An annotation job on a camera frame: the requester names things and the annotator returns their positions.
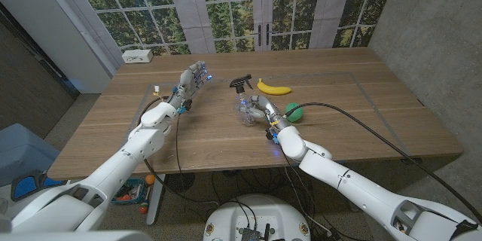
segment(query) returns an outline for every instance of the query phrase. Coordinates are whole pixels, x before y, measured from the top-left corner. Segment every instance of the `white box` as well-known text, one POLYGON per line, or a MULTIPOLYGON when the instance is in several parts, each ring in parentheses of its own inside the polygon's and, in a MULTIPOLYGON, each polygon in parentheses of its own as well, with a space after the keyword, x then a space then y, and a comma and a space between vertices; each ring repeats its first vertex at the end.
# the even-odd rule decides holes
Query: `white box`
POLYGON ((149 63, 152 59, 151 50, 126 50, 122 54, 125 63, 149 63))

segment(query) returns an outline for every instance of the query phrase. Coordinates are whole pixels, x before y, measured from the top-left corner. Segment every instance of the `banana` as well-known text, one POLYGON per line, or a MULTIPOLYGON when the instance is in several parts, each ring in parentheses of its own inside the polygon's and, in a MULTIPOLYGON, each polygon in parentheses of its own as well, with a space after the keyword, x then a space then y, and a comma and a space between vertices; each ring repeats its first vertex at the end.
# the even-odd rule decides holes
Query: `banana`
POLYGON ((271 95, 283 95, 283 94, 287 94, 291 91, 291 88, 289 88, 289 87, 271 87, 271 86, 268 86, 261 81, 261 78, 259 78, 258 89, 261 90, 262 92, 266 93, 266 94, 271 94, 271 95))

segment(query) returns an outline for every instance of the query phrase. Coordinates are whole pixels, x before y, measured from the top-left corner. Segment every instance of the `table leg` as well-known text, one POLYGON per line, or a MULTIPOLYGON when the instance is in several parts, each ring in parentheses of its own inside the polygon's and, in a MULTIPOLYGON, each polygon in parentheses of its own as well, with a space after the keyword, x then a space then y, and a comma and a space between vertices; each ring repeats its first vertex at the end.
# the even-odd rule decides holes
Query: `table leg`
MULTIPOLYGON (((158 176, 163 181, 166 179, 165 174, 159 174, 158 176)), ((151 198, 149 199, 148 216, 145 220, 148 226, 154 225, 157 221, 157 215, 160 210, 160 200, 164 191, 164 186, 156 179, 152 187, 151 198)))

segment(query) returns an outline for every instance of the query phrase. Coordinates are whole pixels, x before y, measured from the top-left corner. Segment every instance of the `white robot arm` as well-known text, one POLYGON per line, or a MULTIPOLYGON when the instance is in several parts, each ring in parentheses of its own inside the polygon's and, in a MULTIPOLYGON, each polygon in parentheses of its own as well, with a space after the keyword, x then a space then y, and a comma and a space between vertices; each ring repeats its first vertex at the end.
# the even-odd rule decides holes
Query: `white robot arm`
POLYGON ((141 117, 127 143, 86 179, 51 188, 33 200, 12 221, 12 233, 94 230, 105 216, 112 197, 134 169, 159 151, 170 131, 169 122, 191 107, 199 88, 211 76, 204 62, 186 69, 167 102, 141 117))
POLYGON ((380 223, 396 240, 482 240, 482 227, 454 209, 428 200, 394 194, 357 172, 331 160, 322 146, 303 140, 300 133, 264 96, 252 96, 254 115, 263 111, 268 131, 283 152, 300 162, 300 169, 332 186, 380 223))

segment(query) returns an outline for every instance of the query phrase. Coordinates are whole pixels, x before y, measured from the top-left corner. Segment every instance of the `wooden table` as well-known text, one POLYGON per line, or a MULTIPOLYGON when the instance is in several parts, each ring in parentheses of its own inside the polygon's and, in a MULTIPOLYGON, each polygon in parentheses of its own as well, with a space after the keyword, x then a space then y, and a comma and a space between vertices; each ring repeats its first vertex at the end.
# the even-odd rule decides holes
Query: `wooden table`
MULTIPOLYGON (((169 95, 180 74, 198 60, 206 62, 211 83, 179 120, 178 155, 183 172, 286 165, 278 145, 268 141, 267 123, 251 127, 238 121, 232 79, 251 74, 273 86, 288 86, 284 96, 268 96, 280 110, 290 102, 326 102, 355 115, 414 157, 455 155, 461 145, 368 48, 291 50, 159 56, 151 63, 123 65, 85 117, 48 175, 82 178, 116 152, 139 112, 155 96, 169 95)), ((150 162, 158 173, 178 172, 175 127, 150 162)), ((305 107, 295 126, 304 139, 327 148, 334 160, 398 159, 400 155, 358 124, 329 108, 305 107)), ((135 173, 147 173, 143 163, 135 173)))

